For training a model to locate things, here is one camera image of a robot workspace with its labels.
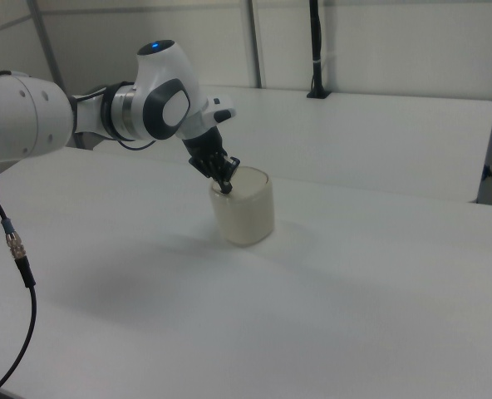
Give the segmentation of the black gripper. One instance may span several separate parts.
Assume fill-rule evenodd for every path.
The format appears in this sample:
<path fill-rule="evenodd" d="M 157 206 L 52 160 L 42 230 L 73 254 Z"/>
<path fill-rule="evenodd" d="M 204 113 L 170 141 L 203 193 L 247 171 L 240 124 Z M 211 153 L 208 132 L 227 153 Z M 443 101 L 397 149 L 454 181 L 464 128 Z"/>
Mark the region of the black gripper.
<path fill-rule="evenodd" d="M 232 191 L 231 179 L 240 160 L 224 155 L 219 129 L 212 127 L 202 135 L 182 142 L 190 155 L 189 163 L 206 178 L 216 182 L 222 194 L 229 194 Z"/>

